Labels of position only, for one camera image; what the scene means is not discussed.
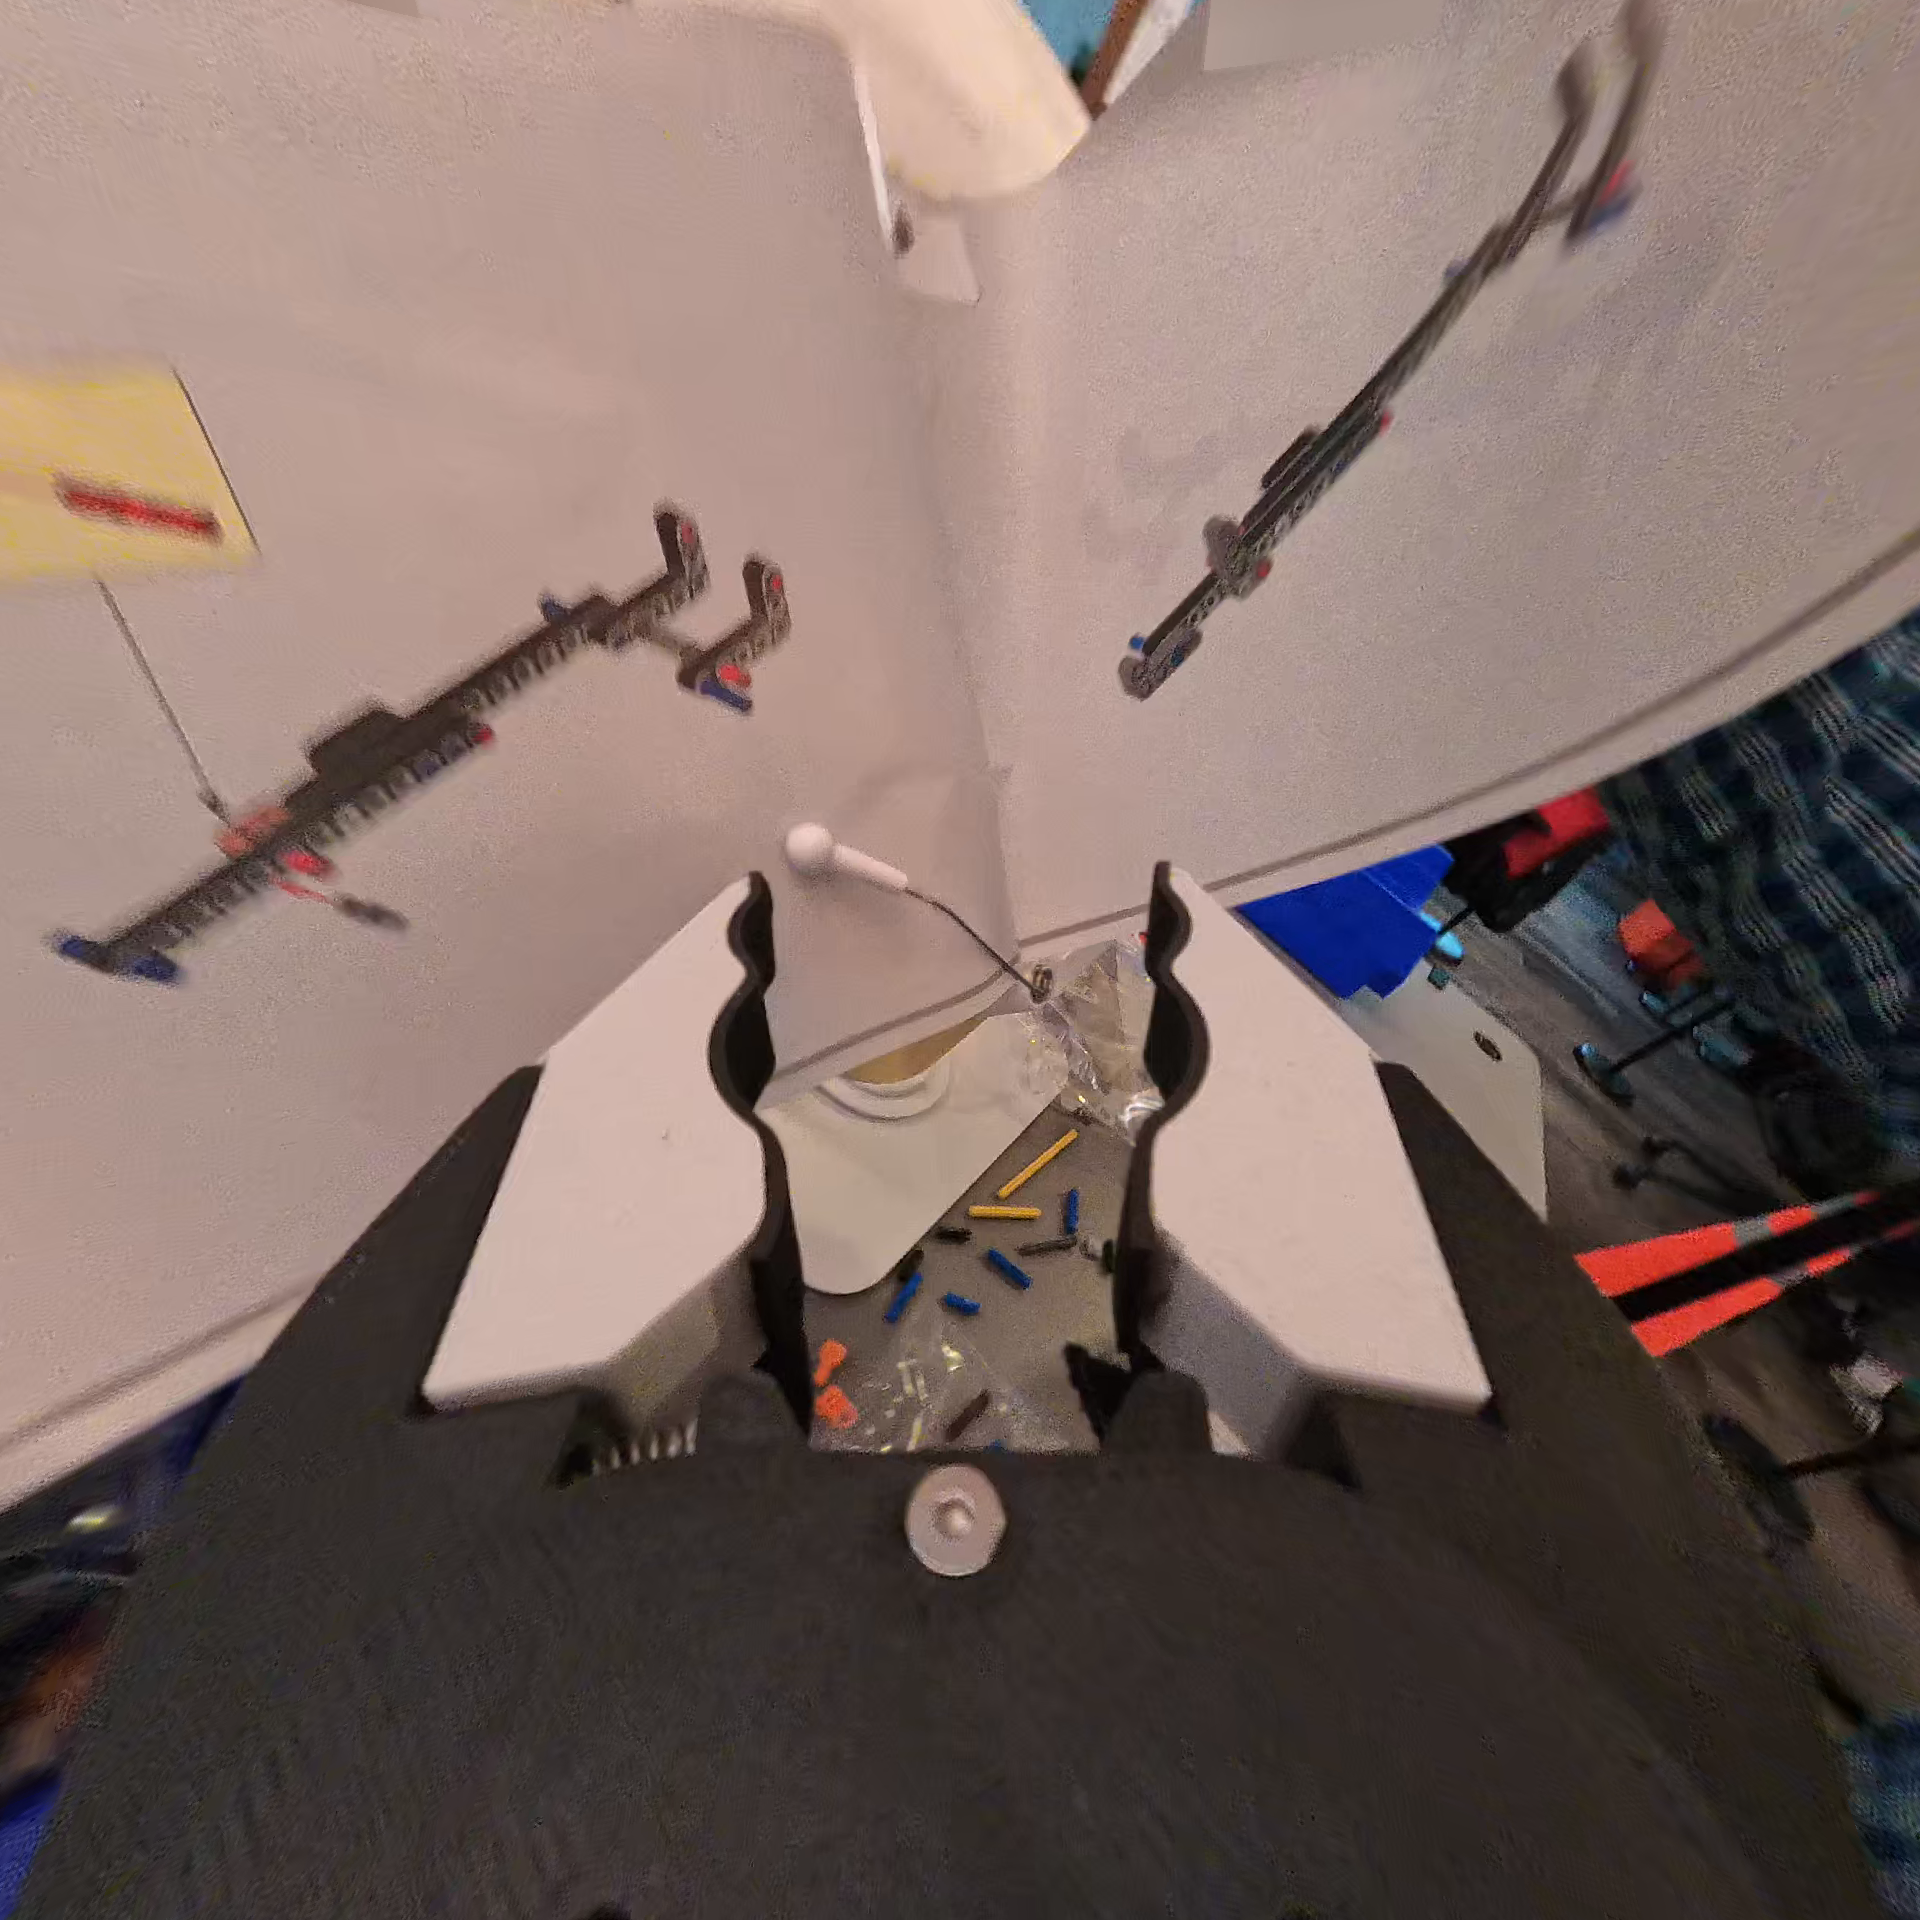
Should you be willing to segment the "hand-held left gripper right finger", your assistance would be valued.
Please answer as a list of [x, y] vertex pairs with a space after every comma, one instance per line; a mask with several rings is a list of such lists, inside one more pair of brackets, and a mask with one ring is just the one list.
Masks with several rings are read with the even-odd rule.
[[1483, 1413], [1493, 1383], [1373, 1051], [1168, 862], [1143, 969], [1160, 1103], [1115, 1230], [1127, 1369], [1195, 1381], [1251, 1454], [1285, 1451], [1325, 1395]]

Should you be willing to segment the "blue plastic storage bin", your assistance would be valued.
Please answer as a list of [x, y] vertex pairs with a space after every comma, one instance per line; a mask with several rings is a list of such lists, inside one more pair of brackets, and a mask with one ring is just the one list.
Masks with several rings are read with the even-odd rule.
[[1391, 995], [1425, 958], [1440, 925], [1428, 901], [1453, 867], [1419, 847], [1369, 869], [1241, 902], [1239, 919], [1334, 998]]

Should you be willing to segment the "person's torso plaid shirt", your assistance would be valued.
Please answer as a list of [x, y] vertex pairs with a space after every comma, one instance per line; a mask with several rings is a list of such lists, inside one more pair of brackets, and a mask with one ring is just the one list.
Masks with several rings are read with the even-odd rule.
[[1917, 612], [1595, 786], [1716, 981], [1917, 1145]]

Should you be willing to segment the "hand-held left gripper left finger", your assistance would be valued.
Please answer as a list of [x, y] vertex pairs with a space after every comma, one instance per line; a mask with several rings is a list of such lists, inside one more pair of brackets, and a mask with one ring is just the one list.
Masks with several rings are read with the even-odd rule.
[[758, 1371], [808, 1436], [811, 1346], [779, 1139], [774, 897], [727, 885], [541, 1058], [423, 1373], [432, 1411], [574, 1395], [636, 1436]]

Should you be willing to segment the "clear bag small lego parts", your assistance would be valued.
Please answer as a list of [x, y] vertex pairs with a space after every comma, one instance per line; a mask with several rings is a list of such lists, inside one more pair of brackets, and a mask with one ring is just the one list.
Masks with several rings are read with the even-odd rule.
[[1046, 1451], [1060, 1443], [1054, 1425], [979, 1345], [971, 1324], [942, 1314], [879, 1327], [884, 1339], [847, 1346], [839, 1383], [860, 1420], [851, 1431], [825, 1429], [811, 1402], [808, 1444], [815, 1451]]

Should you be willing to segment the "white instruction booklet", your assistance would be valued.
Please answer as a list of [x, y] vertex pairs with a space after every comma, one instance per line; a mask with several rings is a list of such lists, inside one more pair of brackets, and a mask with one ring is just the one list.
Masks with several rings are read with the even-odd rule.
[[1611, 774], [1915, 603], [1915, 5], [1649, 5], [1630, 201], [1489, 277], [1135, 702], [1201, 526], [1510, 218], [1622, 5], [1213, 67], [881, 228], [851, 33], [5, 5], [5, 391], [159, 373], [241, 565], [5, 566], [5, 1499], [245, 1369], [729, 879], [781, 1079], [999, 948]]

